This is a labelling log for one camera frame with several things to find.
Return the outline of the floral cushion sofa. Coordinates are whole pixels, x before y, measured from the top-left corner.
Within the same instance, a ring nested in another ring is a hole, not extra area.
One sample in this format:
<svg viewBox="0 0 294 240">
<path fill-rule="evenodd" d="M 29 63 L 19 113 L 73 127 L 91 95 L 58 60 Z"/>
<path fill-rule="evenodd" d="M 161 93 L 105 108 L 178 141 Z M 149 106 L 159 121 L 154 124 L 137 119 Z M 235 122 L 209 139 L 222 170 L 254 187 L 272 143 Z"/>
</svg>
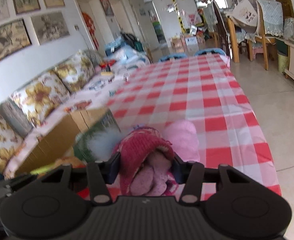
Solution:
<svg viewBox="0 0 294 240">
<path fill-rule="evenodd" d="M 0 103 L 0 174 L 13 178 L 42 138 L 66 114 L 87 109 L 84 92 L 104 62 L 97 51 L 79 50 L 42 71 Z"/>
</svg>

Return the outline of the wooden dining chair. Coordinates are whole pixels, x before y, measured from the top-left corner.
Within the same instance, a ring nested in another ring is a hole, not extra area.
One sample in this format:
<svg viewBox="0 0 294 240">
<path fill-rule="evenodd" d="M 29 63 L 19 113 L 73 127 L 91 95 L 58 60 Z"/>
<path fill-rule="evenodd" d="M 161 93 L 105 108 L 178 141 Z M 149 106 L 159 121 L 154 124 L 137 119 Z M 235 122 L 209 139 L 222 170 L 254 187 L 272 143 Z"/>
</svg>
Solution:
<svg viewBox="0 0 294 240">
<path fill-rule="evenodd" d="M 247 39 L 250 61 L 253 61 L 253 44 L 262 45 L 264 69 L 269 70 L 267 46 L 276 44 L 276 37 L 283 36 L 284 17 L 282 4 L 271 0 L 256 0 L 258 22 L 254 36 Z"/>
</svg>

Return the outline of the red white checkered tablecloth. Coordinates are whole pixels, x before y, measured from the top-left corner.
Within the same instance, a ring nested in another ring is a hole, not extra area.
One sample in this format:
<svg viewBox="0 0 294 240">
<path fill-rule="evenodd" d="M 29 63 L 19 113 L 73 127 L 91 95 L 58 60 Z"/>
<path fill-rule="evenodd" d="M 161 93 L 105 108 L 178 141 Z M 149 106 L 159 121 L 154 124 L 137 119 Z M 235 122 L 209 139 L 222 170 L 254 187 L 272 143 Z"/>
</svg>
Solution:
<svg viewBox="0 0 294 240">
<path fill-rule="evenodd" d="M 268 143 L 226 57 L 188 57 L 139 68 L 105 106 L 122 130 L 135 125 L 162 130 L 189 120 L 205 167 L 228 164 L 281 192 Z"/>
</svg>

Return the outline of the light blue fluffy plush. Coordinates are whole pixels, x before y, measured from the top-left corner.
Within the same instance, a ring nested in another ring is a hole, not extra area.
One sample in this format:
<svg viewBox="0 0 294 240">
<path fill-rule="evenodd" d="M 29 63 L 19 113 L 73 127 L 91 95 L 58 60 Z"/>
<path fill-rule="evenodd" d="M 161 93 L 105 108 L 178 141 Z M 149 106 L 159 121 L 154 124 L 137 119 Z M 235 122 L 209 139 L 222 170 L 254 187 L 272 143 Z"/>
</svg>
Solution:
<svg viewBox="0 0 294 240">
<path fill-rule="evenodd" d="M 86 142 L 90 156 L 94 161 L 108 161 L 113 154 L 114 148 L 124 136 L 125 134 L 115 127 L 95 132 Z"/>
</svg>

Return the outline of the blue chair back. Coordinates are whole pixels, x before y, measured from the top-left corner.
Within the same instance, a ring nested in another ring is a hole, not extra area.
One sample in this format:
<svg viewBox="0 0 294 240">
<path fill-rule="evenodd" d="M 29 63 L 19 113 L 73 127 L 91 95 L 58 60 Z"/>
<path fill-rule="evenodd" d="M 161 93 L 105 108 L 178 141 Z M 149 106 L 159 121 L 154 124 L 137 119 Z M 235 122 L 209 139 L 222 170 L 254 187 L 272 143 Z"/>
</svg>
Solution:
<svg viewBox="0 0 294 240">
<path fill-rule="evenodd" d="M 219 54 L 222 56 L 226 56 L 226 53 L 221 48 L 206 48 L 198 50 L 194 53 L 194 56 L 200 56 L 200 55 L 207 55 L 207 54 Z"/>
</svg>

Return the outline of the black framed wall picture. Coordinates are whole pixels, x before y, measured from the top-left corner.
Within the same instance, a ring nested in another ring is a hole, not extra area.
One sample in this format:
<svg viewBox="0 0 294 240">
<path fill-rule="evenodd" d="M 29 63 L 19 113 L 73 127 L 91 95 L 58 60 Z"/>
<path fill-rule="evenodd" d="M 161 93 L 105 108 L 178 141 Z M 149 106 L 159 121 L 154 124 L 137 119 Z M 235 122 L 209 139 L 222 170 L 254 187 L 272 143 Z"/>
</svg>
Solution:
<svg viewBox="0 0 294 240">
<path fill-rule="evenodd" d="M 31 45 L 23 18 L 0 25 L 0 61 Z"/>
</svg>

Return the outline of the green waste bin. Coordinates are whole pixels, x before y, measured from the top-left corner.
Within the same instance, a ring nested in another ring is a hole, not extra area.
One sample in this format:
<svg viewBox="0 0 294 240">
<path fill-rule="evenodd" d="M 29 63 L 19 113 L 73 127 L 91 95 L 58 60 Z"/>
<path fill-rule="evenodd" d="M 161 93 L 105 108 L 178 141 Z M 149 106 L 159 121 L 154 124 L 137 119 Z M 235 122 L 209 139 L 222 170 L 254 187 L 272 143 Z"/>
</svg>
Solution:
<svg viewBox="0 0 294 240">
<path fill-rule="evenodd" d="M 285 70 L 289 67 L 289 57 L 282 52 L 278 52 L 278 71 L 285 73 Z"/>
</svg>

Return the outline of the grey sketch wall picture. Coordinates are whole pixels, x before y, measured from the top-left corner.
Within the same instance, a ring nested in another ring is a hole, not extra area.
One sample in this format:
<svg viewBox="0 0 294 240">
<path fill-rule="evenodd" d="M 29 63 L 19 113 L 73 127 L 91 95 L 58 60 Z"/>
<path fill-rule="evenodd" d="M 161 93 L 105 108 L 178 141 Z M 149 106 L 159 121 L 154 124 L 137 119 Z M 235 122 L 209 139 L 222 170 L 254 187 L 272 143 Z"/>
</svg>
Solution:
<svg viewBox="0 0 294 240">
<path fill-rule="evenodd" d="M 40 45 L 70 35 L 61 11 L 32 16 L 31 22 Z"/>
</svg>

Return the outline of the green printed cardboard box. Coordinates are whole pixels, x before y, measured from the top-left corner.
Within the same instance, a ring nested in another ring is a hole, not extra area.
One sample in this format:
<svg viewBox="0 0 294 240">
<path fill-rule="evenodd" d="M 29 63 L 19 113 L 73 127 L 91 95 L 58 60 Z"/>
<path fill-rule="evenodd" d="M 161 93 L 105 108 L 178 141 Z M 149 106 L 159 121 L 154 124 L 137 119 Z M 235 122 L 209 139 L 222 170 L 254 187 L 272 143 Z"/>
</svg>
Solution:
<svg viewBox="0 0 294 240">
<path fill-rule="evenodd" d="M 25 147 L 8 165 L 9 171 L 17 176 L 29 173 L 37 168 L 53 163 L 69 150 L 77 135 L 91 128 L 118 127 L 109 108 L 102 107 L 90 110 L 80 110 L 67 114 L 46 135 L 41 135 L 34 144 L 26 139 Z"/>
</svg>

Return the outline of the cartoon print sofa sheet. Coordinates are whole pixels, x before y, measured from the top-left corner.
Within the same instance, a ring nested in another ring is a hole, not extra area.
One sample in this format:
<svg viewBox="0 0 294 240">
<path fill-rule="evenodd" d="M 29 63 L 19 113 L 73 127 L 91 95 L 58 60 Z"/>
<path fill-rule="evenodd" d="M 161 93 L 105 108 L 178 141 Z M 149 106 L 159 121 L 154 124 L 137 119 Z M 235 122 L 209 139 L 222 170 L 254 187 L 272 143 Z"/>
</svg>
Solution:
<svg viewBox="0 0 294 240">
<path fill-rule="evenodd" d="M 149 65 L 151 62 L 147 56 L 133 56 L 125 62 L 109 61 L 111 63 L 111 72 L 104 74 L 99 67 L 93 80 L 86 85 L 84 92 L 78 96 L 78 99 L 84 99 L 88 95 L 93 103 L 87 109 L 94 109 L 103 106 L 112 93 L 124 84 L 125 79 L 129 77 L 136 69 Z"/>
</svg>

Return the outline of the yellow-green plush toy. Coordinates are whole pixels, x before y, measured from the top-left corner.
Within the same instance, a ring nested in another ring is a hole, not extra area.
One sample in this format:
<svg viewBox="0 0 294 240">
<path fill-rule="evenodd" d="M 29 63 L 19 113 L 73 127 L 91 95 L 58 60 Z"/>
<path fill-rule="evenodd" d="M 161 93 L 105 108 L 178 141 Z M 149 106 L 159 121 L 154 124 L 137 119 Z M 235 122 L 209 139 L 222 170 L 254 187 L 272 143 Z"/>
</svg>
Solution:
<svg viewBox="0 0 294 240">
<path fill-rule="evenodd" d="M 82 168 L 85 167 L 86 164 L 78 159 L 75 156 L 72 157 L 63 157 L 57 159 L 54 163 L 40 167 L 38 169 L 35 169 L 30 172 L 32 175 L 37 175 L 37 176 L 43 176 L 47 172 L 54 170 L 55 168 L 61 166 L 61 165 L 71 165 L 73 168 Z"/>
</svg>

